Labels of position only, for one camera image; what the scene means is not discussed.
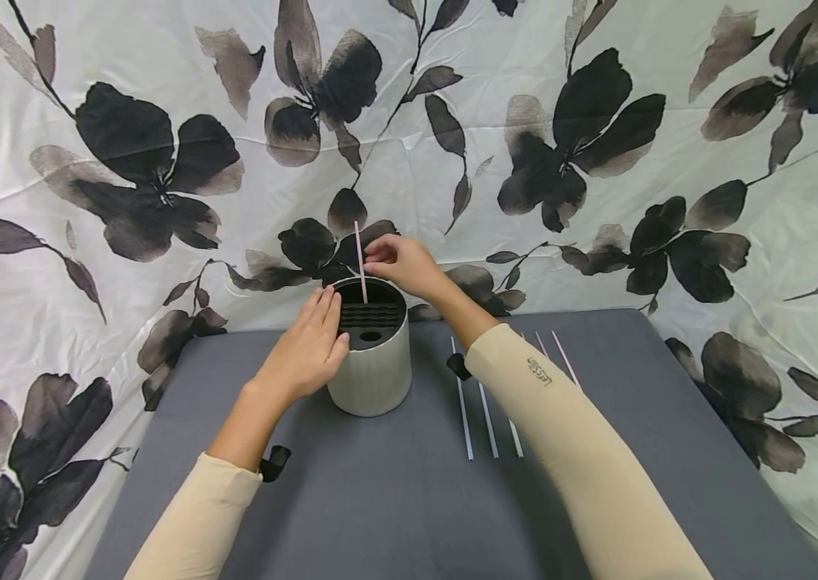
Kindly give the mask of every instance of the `hand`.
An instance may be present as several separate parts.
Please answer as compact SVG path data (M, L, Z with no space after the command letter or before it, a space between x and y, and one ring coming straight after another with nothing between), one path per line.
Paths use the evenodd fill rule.
M348 355L347 332L336 338L340 317L341 294L316 288L251 383L283 391L289 404L318 391Z
M454 287L426 246L417 239L395 234L386 234L367 245L364 269L422 300L432 301L445 289Z

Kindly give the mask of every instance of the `white fabric backdrop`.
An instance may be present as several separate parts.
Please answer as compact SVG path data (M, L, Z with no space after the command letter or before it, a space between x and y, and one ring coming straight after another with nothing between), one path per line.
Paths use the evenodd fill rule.
M79 578L181 346L353 220L642 308L818 548L818 0L728 4L0 0L0 578Z

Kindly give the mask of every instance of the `beige arm sleeve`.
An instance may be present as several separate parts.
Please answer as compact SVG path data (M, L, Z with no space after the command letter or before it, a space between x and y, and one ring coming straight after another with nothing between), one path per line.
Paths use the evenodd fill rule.
M203 453L124 580L216 580L260 474Z
M628 445L560 368L505 324L465 364L544 465L594 578L712 578Z

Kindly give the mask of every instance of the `white cylindrical container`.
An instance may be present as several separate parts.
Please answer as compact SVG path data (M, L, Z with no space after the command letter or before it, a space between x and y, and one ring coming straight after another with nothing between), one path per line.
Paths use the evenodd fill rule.
M378 416L397 408L411 385L409 315L403 294L385 280L367 276L367 304L358 276L338 280L341 322L350 353L328 382L338 408L356 416Z

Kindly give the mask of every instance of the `gray table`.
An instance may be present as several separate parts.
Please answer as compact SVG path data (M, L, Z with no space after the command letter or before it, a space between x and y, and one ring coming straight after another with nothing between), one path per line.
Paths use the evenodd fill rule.
M587 396L651 475L716 580L818 579L818 556L737 442L634 310L512 317L555 329ZM122 578L155 521L219 429L279 333L189 344L151 422L86 580ZM376 419L338 410L326 391L301 401L272 445L293 455L242 521L225 580L589 578L549 482L488 396L493 459L475 380L464 385L466 457L445 323L411 327L414 383Z

